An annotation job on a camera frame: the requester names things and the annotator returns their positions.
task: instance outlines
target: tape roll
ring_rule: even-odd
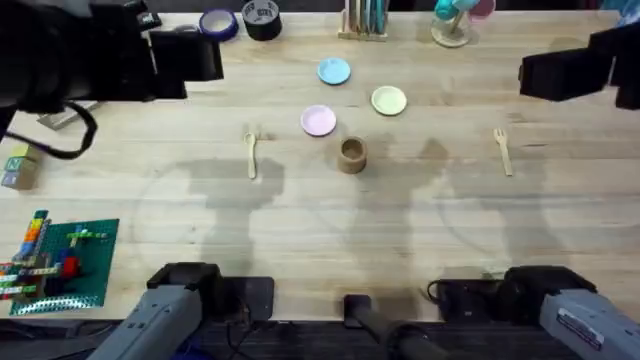
[[[200,30],[219,42],[227,41],[238,33],[238,20],[231,11],[214,9],[202,14]]]
[[[244,4],[242,20],[253,40],[272,40],[282,31],[280,9],[271,0],[252,0]]]

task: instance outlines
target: wooden cup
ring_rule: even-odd
[[[340,143],[338,168],[346,174],[357,174],[367,165],[367,144],[359,137],[350,136]]]

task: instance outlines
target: wooden fork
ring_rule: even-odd
[[[502,164],[504,165],[504,173],[507,176],[513,176],[513,169],[511,168],[511,160],[509,159],[509,149],[507,148],[507,143],[509,141],[509,137],[504,130],[497,128],[493,129],[493,137],[496,139],[496,142],[500,145],[500,152],[502,153]]]

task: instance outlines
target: blue tape roll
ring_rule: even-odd
[[[200,30],[203,34],[223,42],[238,33],[238,20],[229,10],[214,9],[205,12],[200,17]]]

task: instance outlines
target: pink plate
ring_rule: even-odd
[[[327,106],[313,105],[302,112],[300,125],[311,136],[326,136],[336,128],[336,115]]]

